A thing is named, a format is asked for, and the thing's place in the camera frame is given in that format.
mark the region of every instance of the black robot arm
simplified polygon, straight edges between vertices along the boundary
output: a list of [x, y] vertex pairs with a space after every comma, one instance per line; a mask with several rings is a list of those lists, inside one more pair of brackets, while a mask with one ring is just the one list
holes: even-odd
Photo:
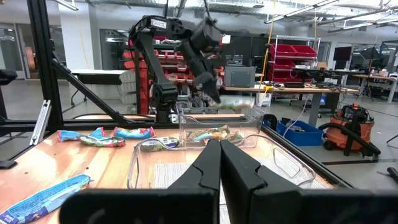
[[177, 88], [166, 78], [159, 59], [155, 55], [152, 41], [156, 30], [164, 31], [168, 39], [181, 40], [175, 46], [175, 51], [182, 53], [184, 60], [192, 71], [194, 85], [203, 85], [203, 91], [220, 103], [216, 89], [217, 76], [204, 55], [218, 54], [219, 30], [215, 22], [209, 18], [202, 20], [194, 29], [186, 29], [178, 19], [166, 19], [159, 16], [143, 17], [129, 33], [129, 40], [144, 56], [150, 74], [155, 76], [155, 84], [150, 98], [150, 105], [156, 107], [156, 121], [169, 122], [171, 108], [177, 101]]

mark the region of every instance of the wooden tabletop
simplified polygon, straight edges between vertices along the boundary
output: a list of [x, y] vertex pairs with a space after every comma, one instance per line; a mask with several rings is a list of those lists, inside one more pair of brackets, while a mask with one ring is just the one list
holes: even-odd
[[[368, 78], [368, 75], [353, 75], [354, 77], [358, 77], [358, 78]], [[378, 76], [378, 75], [371, 75], [369, 78], [375, 78], [375, 79], [380, 79], [380, 80], [389, 80], [392, 82], [396, 82], [397, 79], [395, 78], [391, 78], [391, 77], [382, 77], [382, 76]]]
[[[179, 129], [158, 129], [157, 136], [179, 136]], [[126, 189], [127, 174], [134, 146], [138, 140], [127, 140], [124, 147], [89, 147], [79, 141], [57, 142], [54, 133], [40, 144], [16, 159], [18, 165], [0, 170], [0, 213], [31, 195], [58, 184], [78, 174], [90, 176], [89, 188]], [[252, 157], [268, 158], [275, 148], [273, 143], [262, 140], [255, 148], [244, 149]], [[154, 166], [159, 163], [192, 163], [200, 151], [147, 152], [140, 155], [139, 187], [152, 187]], [[315, 181], [332, 188], [317, 176]], [[35, 223], [58, 223], [59, 209], [40, 218]]]
[[[222, 86], [224, 90], [228, 91], [242, 91], [242, 92], [258, 92], [258, 88], [245, 88], [245, 87], [226, 87]], [[340, 88], [343, 93], [358, 93], [358, 90], [348, 89], [348, 88]], [[305, 86], [304, 88], [284, 88], [280, 90], [278, 88], [274, 88], [272, 90], [273, 93], [338, 93], [338, 90], [332, 90], [328, 88], [317, 88], [317, 87], [308, 87]]]

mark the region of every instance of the door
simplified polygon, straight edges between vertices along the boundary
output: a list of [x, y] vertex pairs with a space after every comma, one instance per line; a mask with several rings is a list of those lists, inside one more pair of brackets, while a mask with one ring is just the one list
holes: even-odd
[[13, 24], [0, 24], [0, 69], [14, 70], [18, 79], [25, 79], [21, 53]]

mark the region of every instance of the green wrapper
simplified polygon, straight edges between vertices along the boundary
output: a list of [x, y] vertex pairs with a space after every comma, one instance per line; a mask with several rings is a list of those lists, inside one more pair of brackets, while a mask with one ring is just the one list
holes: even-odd
[[[180, 141], [174, 137], [162, 137], [156, 139], [168, 147], [177, 147], [180, 144]], [[140, 150], [146, 152], [157, 152], [157, 151], [167, 150], [167, 148], [164, 147], [164, 145], [160, 142], [156, 140], [146, 141], [140, 145]]]
[[79, 140], [83, 144], [95, 147], [119, 147], [126, 145], [125, 140], [119, 137], [103, 137], [99, 139], [92, 136], [80, 136]]

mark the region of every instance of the wooden table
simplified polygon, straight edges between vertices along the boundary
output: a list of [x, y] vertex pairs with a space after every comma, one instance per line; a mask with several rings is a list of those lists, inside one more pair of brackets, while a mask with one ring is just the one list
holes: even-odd
[[[250, 93], [258, 93], [258, 88], [241, 88], [241, 87], [226, 87], [222, 86], [224, 90], [229, 91], [240, 91], [240, 92], [250, 92]], [[340, 88], [343, 93], [358, 93], [358, 90], [352, 90], [348, 88]], [[260, 93], [264, 93], [265, 89], [260, 89]], [[339, 93], [338, 90], [332, 90], [329, 88], [317, 88], [317, 87], [309, 87], [305, 86], [304, 88], [284, 88], [282, 90], [278, 88], [274, 88], [272, 93], [278, 94], [292, 94], [292, 93], [300, 93], [300, 94], [312, 94], [312, 104], [310, 110], [310, 118], [308, 119], [308, 123], [312, 126], [317, 125], [319, 107], [321, 102], [322, 93]]]
[[[361, 87], [359, 88], [359, 92], [362, 94], [365, 89], [365, 83], [366, 83], [366, 80], [368, 79], [368, 76], [367, 75], [353, 75], [353, 76], [362, 78]], [[397, 88], [397, 79], [390, 78], [390, 77], [376, 76], [376, 75], [371, 75], [369, 78], [392, 82], [391, 85], [384, 84], [384, 83], [370, 83], [369, 82], [370, 86], [377, 86], [377, 87], [383, 87], [386, 89], [390, 89], [390, 94], [388, 96], [387, 103], [392, 103], [392, 99], [394, 98], [394, 93], [396, 92], [396, 88]]]
[[[178, 137], [178, 129], [157, 129], [157, 136]], [[54, 133], [40, 144], [17, 158], [18, 165], [10, 170], [0, 170], [0, 213], [31, 195], [60, 183], [78, 174], [89, 175], [94, 182], [90, 188], [126, 189], [127, 173], [134, 150], [139, 141], [127, 140], [120, 148], [97, 148], [83, 145], [78, 141], [57, 142]], [[259, 141], [257, 146], [245, 151], [253, 157], [267, 158], [275, 146], [271, 142]], [[152, 187], [153, 167], [156, 163], [192, 163], [200, 151], [148, 152], [141, 156], [140, 187]], [[317, 176], [315, 181], [332, 188], [326, 180]], [[56, 210], [35, 223], [58, 223]]]

